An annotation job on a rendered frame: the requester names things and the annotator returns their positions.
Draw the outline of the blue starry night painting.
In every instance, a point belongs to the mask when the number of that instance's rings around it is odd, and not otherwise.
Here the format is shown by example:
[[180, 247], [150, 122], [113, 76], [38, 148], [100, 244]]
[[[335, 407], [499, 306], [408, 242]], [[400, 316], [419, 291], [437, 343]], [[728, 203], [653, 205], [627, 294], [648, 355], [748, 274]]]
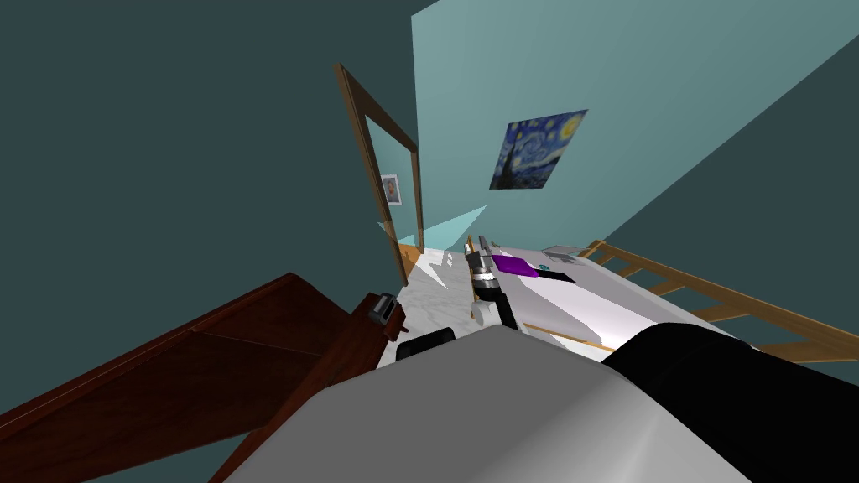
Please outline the blue starry night painting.
[[490, 188], [543, 188], [587, 112], [585, 109], [508, 124]]

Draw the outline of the small black grey box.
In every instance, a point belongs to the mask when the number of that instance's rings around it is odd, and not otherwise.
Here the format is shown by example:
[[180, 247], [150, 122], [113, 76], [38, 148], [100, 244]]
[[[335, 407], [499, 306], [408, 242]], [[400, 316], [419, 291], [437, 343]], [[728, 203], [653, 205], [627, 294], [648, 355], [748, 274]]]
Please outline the small black grey box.
[[398, 301], [392, 293], [382, 293], [377, 302], [373, 303], [367, 316], [380, 325], [387, 325], [398, 307]]

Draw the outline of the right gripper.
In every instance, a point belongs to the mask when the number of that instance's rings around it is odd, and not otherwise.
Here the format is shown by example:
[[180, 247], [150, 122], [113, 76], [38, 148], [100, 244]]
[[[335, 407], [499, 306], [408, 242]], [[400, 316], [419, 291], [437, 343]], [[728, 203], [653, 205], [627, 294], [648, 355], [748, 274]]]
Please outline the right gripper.
[[472, 272], [491, 272], [493, 267], [491, 244], [484, 236], [478, 237], [479, 250], [473, 251], [470, 242], [464, 244], [468, 267]]

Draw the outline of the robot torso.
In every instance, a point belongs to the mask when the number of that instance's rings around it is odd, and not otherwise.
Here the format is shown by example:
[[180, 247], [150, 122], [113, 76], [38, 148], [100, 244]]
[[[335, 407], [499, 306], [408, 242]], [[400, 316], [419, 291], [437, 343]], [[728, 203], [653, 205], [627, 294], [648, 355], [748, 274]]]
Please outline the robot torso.
[[312, 397], [225, 483], [750, 483], [599, 361], [493, 326]]

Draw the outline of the dark red wooden cabinet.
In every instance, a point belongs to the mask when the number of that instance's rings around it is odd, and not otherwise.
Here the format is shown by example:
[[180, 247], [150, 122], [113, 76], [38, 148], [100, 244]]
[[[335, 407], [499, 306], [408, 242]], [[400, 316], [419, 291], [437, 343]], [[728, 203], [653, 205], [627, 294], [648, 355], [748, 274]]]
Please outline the dark red wooden cabinet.
[[403, 331], [288, 273], [0, 415], [0, 483], [85, 483], [225, 439], [226, 478], [316, 393]]

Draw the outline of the purple book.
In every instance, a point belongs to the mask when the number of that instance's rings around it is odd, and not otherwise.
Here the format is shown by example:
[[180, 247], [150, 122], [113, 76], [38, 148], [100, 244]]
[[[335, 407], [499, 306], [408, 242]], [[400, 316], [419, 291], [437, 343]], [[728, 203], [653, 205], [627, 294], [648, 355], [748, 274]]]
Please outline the purple book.
[[524, 258], [493, 254], [492, 260], [500, 272], [528, 278], [539, 276], [538, 272]]

